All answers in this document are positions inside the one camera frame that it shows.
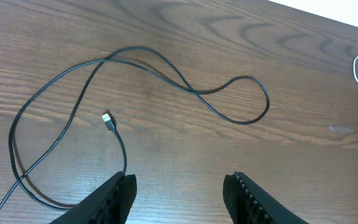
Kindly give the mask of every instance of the wooden table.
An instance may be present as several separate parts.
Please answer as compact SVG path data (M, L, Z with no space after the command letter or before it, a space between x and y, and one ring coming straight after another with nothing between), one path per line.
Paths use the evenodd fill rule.
M256 124L231 124L148 73L105 65L65 138L30 175L43 194L78 203L122 169L101 119L111 110L127 173L138 181L128 223L231 223L222 185L235 170L310 223L358 223L358 28L252 0L0 0L0 200L14 182L7 135L20 107L68 67L131 45L158 50L197 89L252 75L271 108ZM153 55L121 58L179 81ZM68 74L24 113L16 131L24 167L60 133L92 69ZM265 104L247 81L206 99L237 119L255 118ZM330 125L353 133L329 132ZM0 223L48 223L61 214L18 188Z

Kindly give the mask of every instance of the brown tabletop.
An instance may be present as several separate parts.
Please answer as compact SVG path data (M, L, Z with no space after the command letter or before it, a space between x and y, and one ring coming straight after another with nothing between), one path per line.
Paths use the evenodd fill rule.
M127 173L137 176L128 223L231 223L222 187L235 170L310 223L358 223L358 28L252 0L0 0L0 201L15 181L7 137L21 106L68 67L132 45L164 54L196 89L251 75L265 85L270 110L258 123L232 124L148 73L106 64L66 136L30 174L44 195L78 203L122 169L121 149L101 119L111 110ZM119 58L180 81L146 52ZM23 114L16 138L24 167L60 133L93 68L68 74ZM249 81L205 98L243 120L265 105ZM61 214L17 188L0 223L48 223Z

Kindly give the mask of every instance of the black cable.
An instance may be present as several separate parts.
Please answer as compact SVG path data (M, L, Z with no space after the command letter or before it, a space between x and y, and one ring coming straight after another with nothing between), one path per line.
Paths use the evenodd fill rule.
M173 68L173 70L179 75L179 77L183 80L183 82L186 84L187 87L185 86L181 86L178 83L176 83L173 80L170 80L168 78L165 78L164 76L159 75L158 73L156 73L155 71L149 70L148 68L145 68L141 65L138 65L136 63L132 63L132 62L128 62L128 61L124 61L124 60L116 60L116 59L112 59L115 55L121 53L121 52L125 52L125 51L130 51L130 50L146 50L148 52L151 52L157 56L159 56L162 60L164 60L169 66L171 66L171 68ZM187 82L187 80L185 79L185 77L179 72L179 70L168 60L166 59L162 54L158 53L155 50L152 50L150 48L147 47L127 47L121 50L117 50L115 52L113 52L111 55L109 55L106 59L102 59L102 60L93 60L90 62L86 62L86 63L82 63L79 65L76 65L74 67L69 68L68 70L64 71L63 73L61 73L60 75L58 75L57 77L55 77L53 80L49 81L45 86L43 86L39 91L37 91L24 105L23 107L19 110L19 112L16 114L16 117L13 120L10 132L9 132L9 139L8 139L8 146L9 146L9 155L11 157L11 165L12 165L12 171L13 171L13 175L16 179L16 183L11 187L11 189L8 191L8 193L6 194L6 196L3 198L3 200L0 203L0 209L2 208L2 206L5 204L6 200L9 198L9 196L12 194L13 190L17 187L17 185L20 185L20 187L23 189L23 191L33 200L35 200L36 202L38 202L39 204L46 206L48 208L54 209L54 210L59 210L59 211L67 211L69 210L69 208L66 207L58 207L55 205L51 205L49 203L46 203L40 199L38 199L22 182L22 179L27 177L28 174L41 162L43 161L50 153L51 151L56 147L56 145L59 143L59 141L63 138L64 134L67 132L68 128L71 125L71 122L73 121L74 115L78 109L78 106L81 103L82 97L85 94L85 91L88 87L88 85L90 84L90 81L92 80L93 76L96 74L96 72L99 70L99 68L105 63L105 62L116 62L116 63L123 63L126 65L132 65L134 67L137 67L139 69L142 69L143 71L149 72L153 75L155 75L157 78L165 81L166 83L168 83L169 85L182 90L184 92L190 93L190 94L194 94L197 96L198 99L200 99L201 102L203 102L211 111L213 111L215 114L217 114L220 118L225 119L228 122L234 123L234 124L252 124L255 123L257 121L259 121L263 116L265 116L266 112L269 110L269 106L270 106L270 99L269 99L269 94L267 93L267 90L265 89L265 87L255 78L250 77L250 76L239 76L239 77L235 77L232 78L231 80L229 80L227 83L225 83L224 85L215 88L213 90L195 90L193 87L191 87L191 85ZM16 129L17 123L20 119L20 117L22 116L22 113L25 111L25 109L36 99L36 97L38 97L44 90L46 90L50 85L52 85L53 83L55 83L57 80L59 80L61 77L63 77L64 75L66 75L67 73L77 69L77 68L81 68L87 65L91 65L94 63L99 63L95 69L93 70L92 74L89 76L88 80L86 81L80 96L77 99L77 102L73 108L73 111L71 112L71 115L67 121L66 126L64 127L63 131L60 133L60 135L56 138L56 140L53 142L53 144L49 147L49 149L39 158L37 159L31 166L30 168L24 172L24 174L22 176L19 176L19 173L17 172L16 169L16 162L15 162L15 155L14 155L14 149L13 149L13 136L14 136L14 131ZM241 80L241 79L245 79L245 80L252 80L254 82L256 82L259 87L263 90L265 97L266 97L266 107L265 110L262 112L262 114L260 114L256 119L250 120L250 121L236 121L233 120L231 118L228 118L227 116L221 114L220 112L218 112L216 109L214 109L209 103L207 103L200 95L208 95L208 94L213 94L216 93L220 90L223 90L225 87L229 86L231 83L233 83L236 80ZM127 166L127 161L126 161L126 152L125 152L125 147L124 147L124 143L120 137L120 135L118 134L117 130L113 130L113 133L116 135L117 140L119 141L119 144L121 145L121 149L122 149L122 155L124 157L124 169L123 171L126 171L126 166Z

